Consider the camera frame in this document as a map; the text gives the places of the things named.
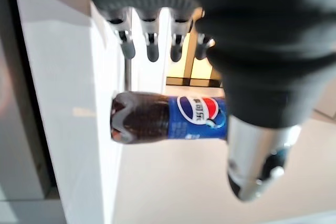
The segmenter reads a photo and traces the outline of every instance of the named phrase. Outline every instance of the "white surface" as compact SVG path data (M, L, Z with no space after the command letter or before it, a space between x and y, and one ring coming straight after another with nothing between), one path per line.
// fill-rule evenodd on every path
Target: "white surface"
M315 109L331 118L336 116L336 79L328 83Z
M309 119L283 178L247 204L237 200L228 185L225 142L126 146L113 223L244 224L335 210L335 138L334 124Z
M121 147L110 138L123 60L89 0L18 0L68 224L110 223Z

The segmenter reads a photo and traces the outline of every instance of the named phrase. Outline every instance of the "plastic bottle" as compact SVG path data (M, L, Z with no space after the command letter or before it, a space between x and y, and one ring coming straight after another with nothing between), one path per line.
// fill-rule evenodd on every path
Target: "plastic bottle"
M112 139L123 144L164 139L224 139L227 134L223 97L123 92L112 101L110 123Z

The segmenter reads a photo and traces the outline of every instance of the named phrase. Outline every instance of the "bottle label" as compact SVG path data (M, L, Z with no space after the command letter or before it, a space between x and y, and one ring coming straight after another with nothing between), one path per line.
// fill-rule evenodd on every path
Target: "bottle label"
M168 138L225 138L223 98L170 97Z

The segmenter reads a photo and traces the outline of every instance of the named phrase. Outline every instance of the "robotic hand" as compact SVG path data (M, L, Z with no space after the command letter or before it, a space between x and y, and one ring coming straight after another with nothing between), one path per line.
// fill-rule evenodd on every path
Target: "robotic hand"
M159 9L154 11L138 10L147 46L147 57L151 62L156 62L159 58L159 48L157 46L159 35L159 13Z
M132 39L131 9L128 7L114 10L108 15L108 22L116 35L125 59L135 56L135 48Z
M207 56L223 78L231 188L253 200L283 175L299 125L335 74L334 0L93 1L107 20L125 7L179 14L203 7L196 29L216 41Z

